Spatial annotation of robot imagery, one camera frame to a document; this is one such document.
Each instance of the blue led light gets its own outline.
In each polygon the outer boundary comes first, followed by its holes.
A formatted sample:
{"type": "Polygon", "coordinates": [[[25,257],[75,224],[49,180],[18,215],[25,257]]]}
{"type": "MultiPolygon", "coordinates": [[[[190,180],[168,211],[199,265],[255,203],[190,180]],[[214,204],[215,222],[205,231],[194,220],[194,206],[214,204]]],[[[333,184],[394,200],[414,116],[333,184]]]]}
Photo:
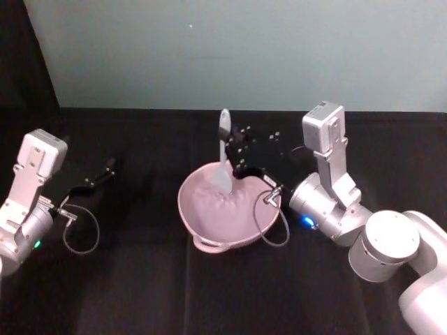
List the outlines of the blue led light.
{"type": "Polygon", "coordinates": [[[310,217],[308,216],[303,216],[302,217],[302,222],[309,228],[315,229],[315,222],[314,220],[312,220],[310,217]]]}

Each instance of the black tablecloth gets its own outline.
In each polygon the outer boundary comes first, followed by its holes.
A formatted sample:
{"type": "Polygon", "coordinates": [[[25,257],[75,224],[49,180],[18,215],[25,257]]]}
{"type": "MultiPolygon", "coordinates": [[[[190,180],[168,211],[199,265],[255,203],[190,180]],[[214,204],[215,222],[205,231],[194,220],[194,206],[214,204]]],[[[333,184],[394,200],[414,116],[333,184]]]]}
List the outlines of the black tablecloth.
{"type": "MultiPolygon", "coordinates": [[[[232,112],[232,120],[280,131],[298,146],[303,114],[232,112]]],[[[418,210],[447,228],[446,116],[346,114],[348,169],[366,207],[418,210]]],[[[120,163],[103,192],[73,199],[98,217],[98,250],[70,254],[57,220],[3,279],[0,334],[411,334],[397,305],[417,278],[410,268],[387,283],[366,283],[351,271],[347,249],[297,221],[283,248],[259,241],[220,255],[195,249],[177,192],[189,173],[218,159],[218,120],[217,111],[72,109],[50,120],[2,111],[0,194],[10,187],[23,135],[34,128],[71,137],[48,197],[94,175],[111,156],[120,163]]],[[[283,236],[280,224],[269,233],[283,236]]]]}

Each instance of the light blue wall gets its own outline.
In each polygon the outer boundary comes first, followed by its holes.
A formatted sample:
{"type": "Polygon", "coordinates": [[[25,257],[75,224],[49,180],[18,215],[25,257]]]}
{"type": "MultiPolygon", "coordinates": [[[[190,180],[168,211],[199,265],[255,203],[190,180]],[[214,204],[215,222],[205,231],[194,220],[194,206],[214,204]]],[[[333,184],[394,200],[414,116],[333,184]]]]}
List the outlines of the light blue wall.
{"type": "Polygon", "coordinates": [[[447,110],[446,0],[25,0],[61,106],[447,110]]]}

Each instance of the pink bowl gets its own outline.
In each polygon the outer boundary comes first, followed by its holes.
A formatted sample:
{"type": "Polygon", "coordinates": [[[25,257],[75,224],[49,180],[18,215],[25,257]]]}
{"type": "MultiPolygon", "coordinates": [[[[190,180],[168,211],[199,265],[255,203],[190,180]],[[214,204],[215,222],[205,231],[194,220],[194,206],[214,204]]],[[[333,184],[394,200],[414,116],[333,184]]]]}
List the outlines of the pink bowl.
{"type": "MultiPolygon", "coordinates": [[[[226,197],[209,180],[219,163],[209,163],[192,172],[180,187],[177,197],[180,216],[193,236],[194,245],[206,253],[221,253],[239,248],[261,237],[253,219],[253,205],[260,192],[271,188],[261,179],[233,180],[233,191],[226,197]]],[[[276,221],[279,212],[262,198],[256,204],[256,218],[263,233],[276,221]]]]}

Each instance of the white spatula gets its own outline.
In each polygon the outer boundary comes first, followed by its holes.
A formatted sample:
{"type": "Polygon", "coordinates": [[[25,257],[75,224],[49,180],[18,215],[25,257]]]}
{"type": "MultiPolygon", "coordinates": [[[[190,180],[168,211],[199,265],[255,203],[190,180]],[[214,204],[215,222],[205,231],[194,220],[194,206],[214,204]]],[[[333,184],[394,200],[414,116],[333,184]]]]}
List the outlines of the white spatula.
{"type": "MultiPolygon", "coordinates": [[[[219,120],[219,127],[225,129],[226,131],[231,131],[231,117],[228,110],[222,110],[221,117],[219,120]]],[[[220,164],[211,178],[211,182],[220,188],[221,192],[225,195],[231,193],[233,183],[231,177],[226,170],[226,155],[225,155],[225,142],[219,141],[219,158],[220,164]]]]}

